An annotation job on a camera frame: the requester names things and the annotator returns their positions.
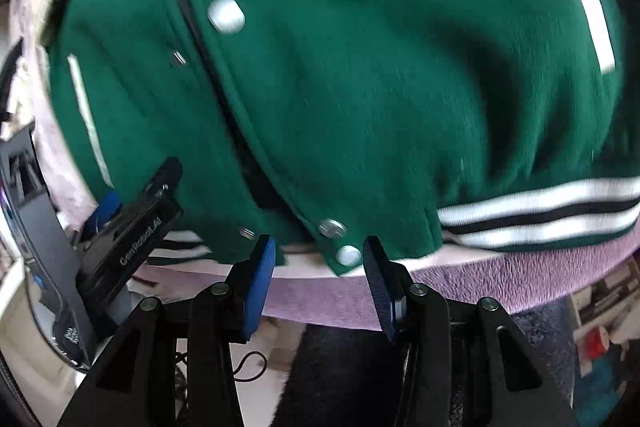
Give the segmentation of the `purple fuzzy blanket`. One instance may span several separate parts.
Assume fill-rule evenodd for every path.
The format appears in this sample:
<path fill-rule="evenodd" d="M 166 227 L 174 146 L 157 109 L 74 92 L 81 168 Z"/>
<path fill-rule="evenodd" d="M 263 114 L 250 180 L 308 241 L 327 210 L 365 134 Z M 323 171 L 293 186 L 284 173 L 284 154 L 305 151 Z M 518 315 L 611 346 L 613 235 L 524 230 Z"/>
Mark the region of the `purple fuzzy blanket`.
<path fill-rule="evenodd" d="M 96 202 L 75 170 L 49 100 L 42 28 L 53 0 L 11 0 L 10 119 L 36 125 L 36 155 L 54 209 L 73 227 Z M 413 294 L 435 291 L 450 301 L 494 297 L 510 311 L 548 303 L 605 277 L 639 245 L 639 181 L 634 176 L 563 183 L 544 190 L 447 209 L 454 233 L 436 253 L 402 259 Z M 374 272 L 335 274 L 317 253 L 291 253 L 273 275 L 267 311 L 274 317 L 375 329 L 378 308 L 394 309 Z"/>

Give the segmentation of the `green and cream varsity jacket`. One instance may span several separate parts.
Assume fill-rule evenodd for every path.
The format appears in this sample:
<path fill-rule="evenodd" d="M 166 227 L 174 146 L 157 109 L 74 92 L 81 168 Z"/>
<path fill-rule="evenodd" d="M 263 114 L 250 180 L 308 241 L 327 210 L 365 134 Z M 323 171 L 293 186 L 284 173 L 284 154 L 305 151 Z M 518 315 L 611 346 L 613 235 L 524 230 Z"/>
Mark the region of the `green and cream varsity jacket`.
<path fill-rule="evenodd" d="M 639 0 L 65 0 L 53 113 L 94 197 L 179 159 L 160 258 L 335 273 L 599 244 L 639 218 Z"/>

